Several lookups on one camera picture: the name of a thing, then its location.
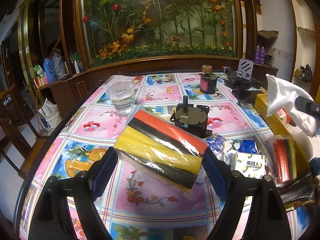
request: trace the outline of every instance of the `plastic cup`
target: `plastic cup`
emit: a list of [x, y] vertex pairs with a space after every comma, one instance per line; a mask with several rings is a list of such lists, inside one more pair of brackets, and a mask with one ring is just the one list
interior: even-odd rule
[[134, 104], [134, 86], [132, 82], [120, 82], [111, 85], [107, 89], [112, 104], [116, 108], [118, 115], [128, 116], [130, 106]]

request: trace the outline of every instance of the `patterned tablecloth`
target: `patterned tablecloth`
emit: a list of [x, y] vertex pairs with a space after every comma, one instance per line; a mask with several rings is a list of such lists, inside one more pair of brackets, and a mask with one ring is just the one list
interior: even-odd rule
[[[43, 158], [25, 199], [21, 239], [28, 239], [32, 214], [47, 178], [51, 175], [69, 178], [75, 172], [70, 166], [80, 169], [82, 165], [91, 165], [97, 154], [113, 146], [121, 133], [126, 118], [117, 115], [106, 94], [112, 84], [135, 80], [136, 104], [164, 118], [171, 116], [172, 108], [182, 102], [183, 95], [188, 95], [191, 103], [210, 107], [209, 120], [221, 119], [208, 126], [213, 133], [225, 138], [254, 139], [262, 153], [265, 152], [266, 140], [272, 131], [254, 109], [242, 109], [237, 104], [223, 83], [225, 74], [217, 75], [220, 78], [214, 95], [200, 92], [198, 73], [110, 77], [79, 108]], [[93, 128], [84, 128], [87, 123]], [[130, 185], [130, 179], [136, 183]], [[132, 200], [131, 187], [139, 195], [137, 203]], [[73, 198], [68, 198], [68, 204], [77, 236], [84, 240]], [[195, 240], [205, 240], [224, 203], [206, 184], [196, 184], [192, 194], [186, 194], [119, 160], [103, 196], [95, 205], [113, 239], [182, 240], [183, 236], [192, 236]], [[311, 205], [308, 206], [287, 214], [293, 240], [300, 237], [313, 216]], [[241, 238], [249, 210], [250, 205], [244, 207], [234, 239]]]

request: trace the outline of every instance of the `brown cap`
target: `brown cap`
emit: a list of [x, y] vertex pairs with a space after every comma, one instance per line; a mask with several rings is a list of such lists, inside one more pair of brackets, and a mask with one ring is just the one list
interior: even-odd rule
[[211, 74], [212, 73], [212, 66], [202, 65], [202, 72], [205, 74]]

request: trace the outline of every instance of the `pink label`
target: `pink label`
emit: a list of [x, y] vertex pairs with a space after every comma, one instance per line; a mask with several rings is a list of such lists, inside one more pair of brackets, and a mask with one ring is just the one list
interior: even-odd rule
[[208, 81], [200, 79], [200, 89], [203, 91], [208, 91]]

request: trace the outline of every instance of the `purple bottle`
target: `purple bottle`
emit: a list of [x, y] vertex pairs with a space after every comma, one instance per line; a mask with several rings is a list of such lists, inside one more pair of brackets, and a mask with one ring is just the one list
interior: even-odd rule
[[254, 62], [255, 63], [260, 63], [260, 52], [261, 49], [259, 46], [256, 47], [256, 52], [255, 52], [255, 57], [254, 57]]
[[262, 47], [261, 51], [260, 51], [260, 64], [264, 64], [264, 59], [266, 57], [266, 50], [264, 49], [264, 47]]

